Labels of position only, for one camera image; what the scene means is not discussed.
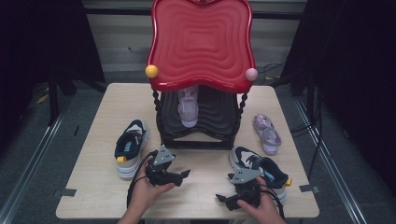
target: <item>pink ball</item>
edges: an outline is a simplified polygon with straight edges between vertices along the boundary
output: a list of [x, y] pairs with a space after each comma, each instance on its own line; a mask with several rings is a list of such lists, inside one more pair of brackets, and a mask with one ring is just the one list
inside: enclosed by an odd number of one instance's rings
[[259, 73], [257, 72], [257, 70], [255, 68], [249, 68], [245, 73], [245, 76], [247, 77], [247, 80], [249, 80], [249, 81], [256, 80], [258, 75], [259, 75]]

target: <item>wooden table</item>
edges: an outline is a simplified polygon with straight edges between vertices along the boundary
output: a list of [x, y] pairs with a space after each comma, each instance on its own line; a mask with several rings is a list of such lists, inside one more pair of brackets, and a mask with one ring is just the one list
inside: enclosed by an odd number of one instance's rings
[[[62, 197], [56, 210], [57, 217], [120, 218], [123, 215], [130, 182], [117, 175], [114, 149], [118, 138], [134, 119], [145, 121], [150, 131], [142, 156], [160, 147], [151, 94], [149, 84], [114, 83], [108, 86], [66, 186], [67, 189], [76, 189], [76, 194]], [[285, 216], [316, 217], [318, 205], [313, 193], [302, 193], [299, 189], [299, 186], [307, 185], [308, 180], [273, 88], [251, 88], [235, 145], [247, 147], [264, 156], [260, 138], [252, 125], [253, 117], [259, 113], [273, 121], [282, 137], [283, 143], [271, 159], [293, 180], [291, 187], [287, 188]], [[195, 133], [186, 138], [196, 140], [208, 137]], [[234, 173], [229, 162], [230, 151], [169, 149], [177, 155], [169, 172], [180, 173], [191, 169], [191, 173], [179, 188], [161, 195], [143, 218], [252, 218], [242, 209], [229, 211], [215, 196], [234, 195], [233, 185], [227, 177], [228, 173]]]

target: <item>shoe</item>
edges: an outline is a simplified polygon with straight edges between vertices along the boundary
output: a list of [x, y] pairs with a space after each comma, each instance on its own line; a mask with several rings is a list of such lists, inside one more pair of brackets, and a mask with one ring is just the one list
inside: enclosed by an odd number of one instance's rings
[[177, 107], [181, 123], [186, 128], [192, 128], [198, 121], [198, 86], [188, 87], [177, 92], [179, 104]]
[[117, 160], [117, 170], [121, 178], [134, 177], [136, 168], [142, 161], [140, 152], [149, 139], [149, 130], [140, 119], [131, 122], [117, 141], [114, 157]]
[[286, 187], [291, 184], [291, 179], [273, 160], [262, 157], [245, 147], [233, 147], [230, 152], [230, 162], [235, 171], [241, 168], [259, 170], [267, 187], [275, 192], [281, 203], [285, 202]]
[[262, 150], [268, 156], [274, 156], [282, 144], [282, 140], [272, 121], [267, 116], [259, 114], [254, 117], [253, 127], [262, 140]]

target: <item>black and white sneaker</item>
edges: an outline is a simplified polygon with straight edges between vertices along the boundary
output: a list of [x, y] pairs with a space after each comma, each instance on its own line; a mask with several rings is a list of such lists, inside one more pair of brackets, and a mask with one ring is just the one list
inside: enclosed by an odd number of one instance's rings
[[230, 163], [235, 171], [241, 168], [259, 170], [267, 187], [276, 193], [282, 203], [285, 202], [285, 187], [290, 185], [291, 179], [279, 169], [273, 160], [262, 157], [245, 147], [233, 147], [230, 152]]
[[117, 141], [114, 157], [117, 160], [118, 175], [121, 178], [134, 177], [136, 168], [142, 161], [140, 152], [149, 139], [149, 130], [141, 119], [135, 119]]

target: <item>human arm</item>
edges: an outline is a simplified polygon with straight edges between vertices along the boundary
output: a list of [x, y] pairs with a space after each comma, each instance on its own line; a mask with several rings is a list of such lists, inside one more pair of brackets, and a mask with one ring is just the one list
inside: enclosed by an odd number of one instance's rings
[[131, 202], [125, 214], [119, 220], [119, 224], [137, 224], [158, 196], [172, 189], [175, 184], [169, 183], [163, 186], [152, 186], [146, 176], [146, 166], [151, 158], [144, 161], [142, 169], [139, 171], [134, 191], [132, 192]]
[[[265, 187], [265, 180], [263, 180], [261, 177], [257, 177], [257, 181], [261, 185], [262, 190], [267, 190], [267, 187]], [[260, 224], [286, 223], [285, 220], [283, 220], [280, 214], [277, 212], [273, 199], [268, 193], [261, 193], [260, 205], [257, 208], [251, 206], [243, 200], [238, 200], [237, 203], [247, 213], [255, 217]]]

